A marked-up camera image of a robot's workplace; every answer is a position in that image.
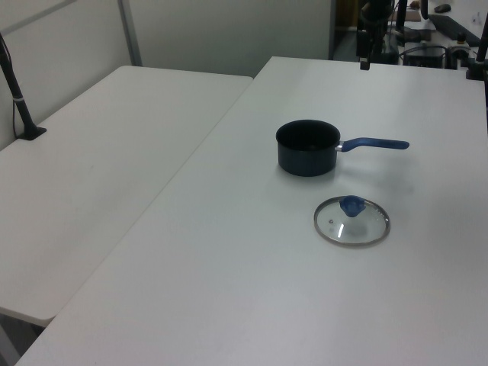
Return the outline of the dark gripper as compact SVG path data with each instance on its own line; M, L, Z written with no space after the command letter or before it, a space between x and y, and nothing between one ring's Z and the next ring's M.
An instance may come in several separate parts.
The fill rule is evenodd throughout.
M368 71L371 60L383 52L383 26L360 23L356 32L356 55L360 70Z

